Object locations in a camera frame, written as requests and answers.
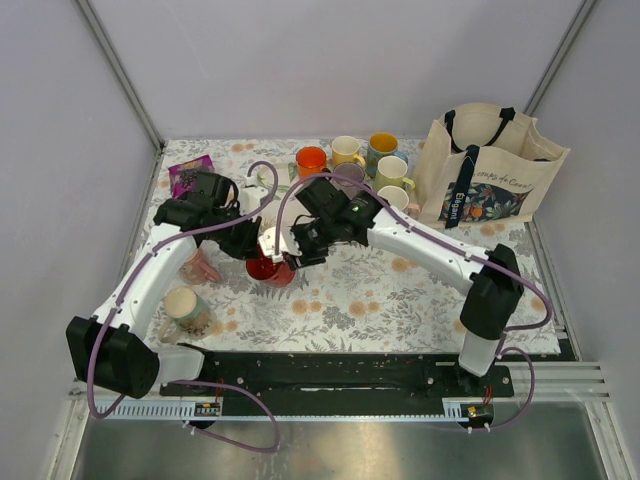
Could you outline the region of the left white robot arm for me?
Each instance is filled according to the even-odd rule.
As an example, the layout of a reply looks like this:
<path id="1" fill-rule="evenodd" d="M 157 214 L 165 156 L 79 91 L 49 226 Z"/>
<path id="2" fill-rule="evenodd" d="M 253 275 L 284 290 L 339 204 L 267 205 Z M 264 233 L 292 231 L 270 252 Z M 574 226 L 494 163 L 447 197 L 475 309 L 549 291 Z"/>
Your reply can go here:
<path id="1" fill-rule="evenodd" d="M 182 266 L 205 240 L 228 256 L 257 254 L 261 219 L 256 209 L 269 192 L 250 177 L 244 187 L 215 173 L 198 173 L 192 190 L 164 201 L 142 250 L 108 299 L 89 318 L 66 329 L 76 377 L 135 399 L 153 386 L 182 380 L 196 395 L 216 386 L 215 368 L 194 347 L 151 347 L 145 337 L 153 315 Z"/>

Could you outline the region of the yellow mug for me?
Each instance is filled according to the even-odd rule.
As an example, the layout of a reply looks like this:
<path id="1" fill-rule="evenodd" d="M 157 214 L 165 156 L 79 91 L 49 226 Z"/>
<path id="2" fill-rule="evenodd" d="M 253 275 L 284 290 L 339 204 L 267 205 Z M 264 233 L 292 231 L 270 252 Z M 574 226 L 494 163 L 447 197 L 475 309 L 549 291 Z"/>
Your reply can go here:
<path id="1" fill-rule="evenodd" d="M 364 168 L 366 161 L 360 154 L 360 143 L 352 136 L 339 136 L 331 143 L 331 165 L 336 168 L 344 163 L 355 163 Z"/>

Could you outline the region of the pink patterned mug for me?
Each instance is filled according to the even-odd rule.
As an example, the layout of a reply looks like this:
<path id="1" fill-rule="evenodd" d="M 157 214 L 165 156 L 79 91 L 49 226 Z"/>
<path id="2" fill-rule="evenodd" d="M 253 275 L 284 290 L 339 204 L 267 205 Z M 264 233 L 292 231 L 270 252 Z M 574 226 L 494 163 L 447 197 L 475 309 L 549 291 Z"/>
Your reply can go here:
<path id="1" fill-rule="evenodd" d="M 218 283 L 222 280 L 221 274 L 210 264 L 206 253 L 200 248 L 182 265 L 180 276 L 190 285 Z"/>

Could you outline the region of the orange mug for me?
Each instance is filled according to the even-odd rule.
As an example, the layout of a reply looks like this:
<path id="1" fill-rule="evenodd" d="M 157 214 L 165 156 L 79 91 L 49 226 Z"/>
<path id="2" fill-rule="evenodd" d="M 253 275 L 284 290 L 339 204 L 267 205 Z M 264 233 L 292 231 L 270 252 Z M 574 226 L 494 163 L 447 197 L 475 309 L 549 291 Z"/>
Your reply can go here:
<path id="1" fill-rule="evenodd" d="M 298 176 L 305 178 L 312 174 L 322 173 L 327 169 L 327 162 L 327 154 L 320 147 L 303 147 L 296 154 Z"/>

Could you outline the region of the blue floral mug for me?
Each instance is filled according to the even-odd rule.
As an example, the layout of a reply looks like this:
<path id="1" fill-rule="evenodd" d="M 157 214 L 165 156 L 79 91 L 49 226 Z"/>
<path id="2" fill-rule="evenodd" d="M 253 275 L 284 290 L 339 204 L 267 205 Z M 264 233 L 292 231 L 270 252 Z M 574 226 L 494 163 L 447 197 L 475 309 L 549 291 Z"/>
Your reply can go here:
<path id="1" fill-rule="evenodd" d="M 378 132 L 369 138 L 366 154 L 366 173 L 374 178 L 379 161 L 386 156 L 396 156 L 408 163 L 407 155 L 399 150 L 398 139 L 388 132 Z"/>

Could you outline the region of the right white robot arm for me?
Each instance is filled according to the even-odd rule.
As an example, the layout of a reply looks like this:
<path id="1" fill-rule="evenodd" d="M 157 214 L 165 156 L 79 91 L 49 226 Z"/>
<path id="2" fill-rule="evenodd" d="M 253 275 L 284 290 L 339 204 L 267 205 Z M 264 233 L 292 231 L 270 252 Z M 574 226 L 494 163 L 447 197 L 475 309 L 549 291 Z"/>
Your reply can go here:
<path id="1" fill-rule="evenodd" d="M 465 297 L 460 321 L 466 328 L 455 383 L 475 396 L 491 382 L 503 332 L 523 295 L 514 252 L 499 244 L 484 250 L 424 227 L 387 201 L 362 190 L 354 198 L 318 177 L 295 193 L 311 215 L 306 224 L 292 226 L 295 269 L 323 263 L 329 248 L 357 243 L 398 255 L 440 276 Z"/>

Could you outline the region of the mauve purple mug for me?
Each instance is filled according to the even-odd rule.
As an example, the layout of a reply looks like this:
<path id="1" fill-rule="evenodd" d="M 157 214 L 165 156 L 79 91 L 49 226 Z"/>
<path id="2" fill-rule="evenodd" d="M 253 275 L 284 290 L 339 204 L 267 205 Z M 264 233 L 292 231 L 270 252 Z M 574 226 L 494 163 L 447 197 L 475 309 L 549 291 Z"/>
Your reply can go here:
<path id="1" fill-rule="evenodd" d="M 334 168 L 333 174 L 332 181 L 341 187 L 353 186 L 353 183 L 347 182 L 347 179 L 357 183 L 363 183 L 366 179 L 365 171 L 358 163 L 341 163 Z"/>

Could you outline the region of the light green mug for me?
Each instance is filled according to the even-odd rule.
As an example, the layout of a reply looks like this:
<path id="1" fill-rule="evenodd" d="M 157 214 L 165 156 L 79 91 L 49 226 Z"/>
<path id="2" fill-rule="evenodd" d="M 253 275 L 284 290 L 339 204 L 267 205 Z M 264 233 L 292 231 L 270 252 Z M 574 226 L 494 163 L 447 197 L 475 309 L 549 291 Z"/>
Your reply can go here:
<path id="1" fill-rule="evenodd" d="M 385 156 L 378 161 L 374 178 L 374 190 L 378 192 L 385 186 L 396 186 L 411 192 L 414 181 L 408 176 L 408 163 L 394 155 Z"/>

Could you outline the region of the red mug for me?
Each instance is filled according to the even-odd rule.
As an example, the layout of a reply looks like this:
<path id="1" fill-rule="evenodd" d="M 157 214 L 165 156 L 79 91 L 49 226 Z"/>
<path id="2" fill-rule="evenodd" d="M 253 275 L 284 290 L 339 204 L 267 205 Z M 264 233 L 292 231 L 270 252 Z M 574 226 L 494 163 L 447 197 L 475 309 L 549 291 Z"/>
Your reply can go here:
<path id="1" fill-rule="evenodd" d="M 286 262 L 274 263 L 270 258 L 264 256 L 247 260 L 245 265 L 246 271 L 252 279 L 271 287 L 285 287 L 295 277 L 295 272 Z"/>

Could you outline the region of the pink faceted mug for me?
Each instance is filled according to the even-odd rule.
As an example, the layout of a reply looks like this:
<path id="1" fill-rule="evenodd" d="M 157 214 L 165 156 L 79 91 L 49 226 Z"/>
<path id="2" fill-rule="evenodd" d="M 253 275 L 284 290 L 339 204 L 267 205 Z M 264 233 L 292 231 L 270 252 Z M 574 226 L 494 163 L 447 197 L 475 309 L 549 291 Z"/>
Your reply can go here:
<path id="1" fill-rule="evenodd" d="M 387 185 L 378 191 L 378 195 L 411 218 L 417 218 L 420 214 L 420 207 L 410 201 L 409 194 L 402 187 Z"/>

